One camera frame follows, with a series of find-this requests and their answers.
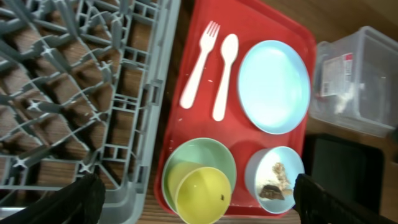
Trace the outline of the leftover rice and food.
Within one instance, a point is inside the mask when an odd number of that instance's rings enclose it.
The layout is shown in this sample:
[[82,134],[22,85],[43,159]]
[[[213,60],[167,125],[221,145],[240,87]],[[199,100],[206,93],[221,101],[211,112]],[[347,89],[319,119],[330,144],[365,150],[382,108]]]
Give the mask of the leftover rice and food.
[[276,162],[268,171],[257,178],[257,193],[262,200],[285,200],[293,194],[283,163]]

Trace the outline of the yellow plastic cup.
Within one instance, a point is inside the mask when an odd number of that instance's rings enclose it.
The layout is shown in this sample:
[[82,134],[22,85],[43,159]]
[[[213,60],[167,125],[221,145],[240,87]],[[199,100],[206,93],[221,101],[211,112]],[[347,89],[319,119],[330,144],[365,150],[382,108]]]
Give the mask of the yellow plastic cup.
[[189,224],[212,224],[227,211],[232,188],[219,169],[179,162],[167,177],[169,194],[179,217]]

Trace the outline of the white tissue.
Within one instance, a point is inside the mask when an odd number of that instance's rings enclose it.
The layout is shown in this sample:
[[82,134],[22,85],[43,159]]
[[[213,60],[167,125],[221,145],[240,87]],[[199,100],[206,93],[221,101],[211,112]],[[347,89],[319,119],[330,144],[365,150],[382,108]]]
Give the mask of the white tissue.
[[349,85],[348,90],[337,97],[337,103],[335,106],[335,114],[340,114],[344,112],[346,109],[347,104],[354,98],[354,83]]

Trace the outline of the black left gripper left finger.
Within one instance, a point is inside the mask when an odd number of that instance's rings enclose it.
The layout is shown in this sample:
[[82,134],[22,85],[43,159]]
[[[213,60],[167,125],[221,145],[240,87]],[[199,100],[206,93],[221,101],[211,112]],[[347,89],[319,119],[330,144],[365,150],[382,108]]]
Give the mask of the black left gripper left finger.
[[105,185],[86,174],[53,195],[1,220],[1,224],[97,224],[105,201]]

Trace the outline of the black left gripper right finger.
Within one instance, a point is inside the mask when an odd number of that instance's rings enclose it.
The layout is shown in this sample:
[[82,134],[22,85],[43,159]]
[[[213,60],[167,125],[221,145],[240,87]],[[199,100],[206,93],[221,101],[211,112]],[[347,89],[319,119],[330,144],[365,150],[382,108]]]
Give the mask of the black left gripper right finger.
[[296,178],[294,200],[302,224],[395,224],[367,208],[340,200],[306,174]]

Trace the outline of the light blue bowl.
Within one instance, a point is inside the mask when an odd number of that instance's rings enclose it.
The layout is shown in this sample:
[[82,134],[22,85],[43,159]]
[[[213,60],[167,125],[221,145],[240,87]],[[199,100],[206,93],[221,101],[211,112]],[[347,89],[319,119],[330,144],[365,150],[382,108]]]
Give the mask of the light blue bowl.
[[[275,215],[282,214],[295,205],[295,180],[304,172],[302,159],[295,150],[277,146],[261,149],[250,157],[244,171],[244,183],[263,210]],[[284,198],[261,197],[263,188],[268,185],[278,187]]]

